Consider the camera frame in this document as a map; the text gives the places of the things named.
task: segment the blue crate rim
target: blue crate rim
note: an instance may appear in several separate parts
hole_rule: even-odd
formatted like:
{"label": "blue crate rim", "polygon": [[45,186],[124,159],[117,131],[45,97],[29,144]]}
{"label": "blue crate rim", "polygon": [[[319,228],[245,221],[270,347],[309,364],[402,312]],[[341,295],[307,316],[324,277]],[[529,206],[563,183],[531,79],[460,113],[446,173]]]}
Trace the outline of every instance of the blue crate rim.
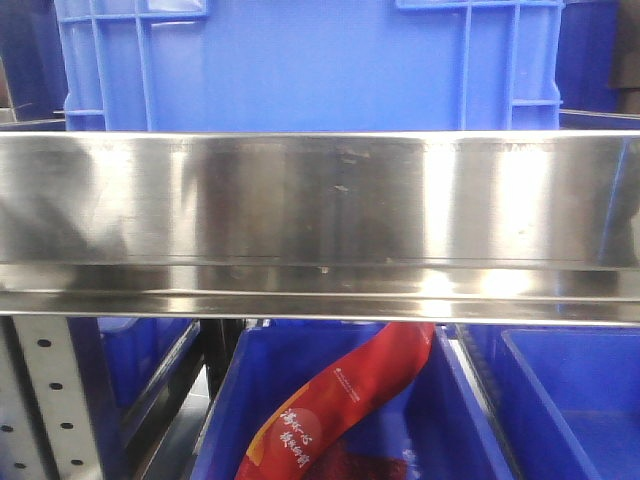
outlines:
{"label": "blue crate rim", "polygon": [[[453,348],[448,342],[449,334],[447,333],[446,326],[438,326],[436,329],[436,341],[440,343],[442,351],[447,360],[447,366],[451,370],[453,374],[453,378],[456,382],[456,385],[460,389],[462,393],[462,398],[464,400],[465,406],[473,420],[474,428],[479,433],[480,443],[487,454],[487,459],[491,464],[494,472],[499,473],[497,478],[509,477],[513,475],[511,468],[507,464],[507,461],[504,456],[504,451],[502,447],[499,445],[498,440],[496,439],[495,432],[491,425],[489,424],[489,419],[482,411],[482,407],[478,399],[476,398],[477,393],[473,391],[467,377],[464,373],[462,365],[458,360]],[[487,442],[491,439],[491,442],[495,445],[489,446]]]}
{"label": "blue crate rim", "polygon": [[103,328],[102,325],[100,326],[100,333],[107,334],[107,335],[117,335],[117,334],[122,333],[122,332],[127,332],[131,328],[135,327],[136,324],[138,323],[138,320],[140,320],[142,317],[104,316],[104,317],[97,317],[98,323],[100,322],[100,319],[103,319],[103,318],[123,319],[123,324],[122,325],[118,325],[117,327],[105,327],[105,328]]}
{"label": "blue crate rim", "polygon": [[[533,387],[536,395],[542,400],[544,408],[546,412],[551,417],[553,423],[558,428],[560,434],[562,435],[565,443],[569,446],[571,451],[574,453],[576,460],[580,467],[587,473],[588,478],[601,478],[600,473],[596,469],[594,463],[587,455],[587,452],[582,447],[582,444],[576,437],[575,433],[573,433],[573,429],[569,426],[569,423],[565,420],[564,416],[560,409],[556,406],[555,402],[547,392],[547,389],[542,385],[542,382],[538,379],[538,376],[533,371],[533,368],[529,365],[529,362],[525,359],[524,355],[517,347],[513,339],[511,338],[512,333],[524,333],[525,335],[536,335],[540,333],[547,333],[548,331],[542,329],[508,329],[504,330],[500,333],[502,340],[504,341],[509,353],[513,356],[519,368],[522,369],[525,377],[530,382]],[[571,334],[581,334],[581,335],[601,335],[602,332],[584,332],[579,333],[573,330],[559,330],[555,333],[571,333]]]}

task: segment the metal shelving rack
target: metal shelving rack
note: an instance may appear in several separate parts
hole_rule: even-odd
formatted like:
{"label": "metal shelving rack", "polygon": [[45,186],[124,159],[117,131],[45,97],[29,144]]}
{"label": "metal shelving rack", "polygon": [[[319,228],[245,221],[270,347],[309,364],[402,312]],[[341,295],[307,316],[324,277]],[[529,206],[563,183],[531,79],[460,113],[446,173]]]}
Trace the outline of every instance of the metal shelving rack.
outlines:
{"label": "metal shelving rack", "polygon": [[[197,403],[195,445],[187,391],[205,362],[215,391],[232,319],[640,318],[640,132],[5,133],[0,171],[11,478],[157,478]],[[76,318],[104,314],[205,320],[128,416]],[[170,377],[175,421],[143,440]]]}

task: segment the shelf lip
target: shelf lip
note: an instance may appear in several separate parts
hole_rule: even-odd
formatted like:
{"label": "shelf lip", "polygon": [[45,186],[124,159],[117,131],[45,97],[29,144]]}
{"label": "shelf lip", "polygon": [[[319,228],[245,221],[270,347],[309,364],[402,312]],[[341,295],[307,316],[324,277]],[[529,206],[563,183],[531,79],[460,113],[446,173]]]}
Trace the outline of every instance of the shelf lip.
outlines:
{"label": "shelf lip", "polygon": [[[635,118],[632,114],[609,114],[599,112],[589,112],[583,110],[567,110],[561,109],[562,114],[592,114],[597,116],[618,116],[624,118]],[[336,145],[335,142],[354,142],[358,140],[367,140],[379,144],[389,141],[418,141],[422,144],[437,144],[464,142],[470,144],[471,148],[477,147],[484,143],[529,143],[537,144],[541,141],[557,142],[561,140],[572,141],[575,139],[591,138],[596,142],[601,142],[611,138],[627,138],[633,139],[640,136],[640,128],[628,129],[620,131],[618,129],[598,129],[598,130],[398,130],[398,131],[350,131],[350,132],[328,132],[328,131],[271,131],[271,132],[235,132],[235,131],[219,131],[219,132],[146,132],[146,131],[55,131],[55,132],[0,132],[0,145],[3,149],[7,146],[15,148],[16,145],[9,145],[11,142],[24,142],[24,137],[34,140],[46,140],[49,150],[57,150],[60,148],[56,145],[58,142],[79,142],[80,144],[96,148],[108,148],[112,151],[126,148],[129,151],[140,148],[148,148],[150,143],[161,142],[161,148],[174,146],[173,151],[179,146],[186,147],[188,145],[195,146],[204,142],[211,146],[218,142],[232,142],[236,145],[252,146],[254,142],[261,142],[265,146],[267,143],[275,142],[278,145],[287,147],[295,144],[296,146],[304,146],[306,142],[313,140],[321,140]]]}
{"label": "shelf lip", "polygon": [[31,314],[68,316],[195,315],[201,319],[295,318],[592,326],[633,326],[638,325],[640,318],[640,302],[636,299],[603,300],[587,297],[571,301],[462,301],[314,295],[203,295],[180,298],[161,295],[110,295],[100,298],[61,295],[54,299],[39,294],[5,294],[0,297],[0,303],[2,314],[5,311],[21,312],[28,305]]}

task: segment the blue plastic bin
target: blue plastic bin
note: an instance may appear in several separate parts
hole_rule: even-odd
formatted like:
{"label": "blue plastic bin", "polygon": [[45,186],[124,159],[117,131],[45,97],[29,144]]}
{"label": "blue plastic bin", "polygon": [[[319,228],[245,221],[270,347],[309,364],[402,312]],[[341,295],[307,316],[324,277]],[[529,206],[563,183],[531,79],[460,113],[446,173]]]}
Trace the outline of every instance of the blue plastic bin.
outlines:
{"label": "blue plastic bin", "polygon": [[[233,480],[251,439],[273,411],[380,327],[280,324],[245,331],[191,479]],[[413,385],[344,440],[354,453],[404,458],[410,479],[513,479],[443,329]]]}
{"label": "blue plastic bin", "polygon": [[480,375],[484,388],[489,394],[490,400],[499,410],[504,402],[509,402],[509,398],[504,398],[503,383],[508,381],[504,378],[501,363],[505,355],[504,332],[510,330],[536,330],[545,331],[552,335],[555,332],[583,332],[592,334],[598,332],[628,332],[629,329],[613,329],[611,327],[523,327],[514,325],[464,325],[461,329],[460,338],[465,344],[467,352],[471,357],[476,372]]}
{"label": "blue plastic bin", "polygon": [[16,119],[54,118],[67,83],[51,0],[0,2],[0,58]]}
{"label": "blue plastic bin", "polygon": [[639,478],[637,332],[502,334],[500,418],[526,478]]}
{"label": "blue plastic bin", "polygon": [[100,317],[98,327],[118,407],[131,406],[191,319]]}
{"label": "blue plastic bin", "polygon": [[615,112],[618,91],[609,87],[619,0],[566,0],[556,80],[563,107]]}
{"label": "blue plastic bin", "polygon": [[71,130],[558,127],[562,0],[55,0]]}

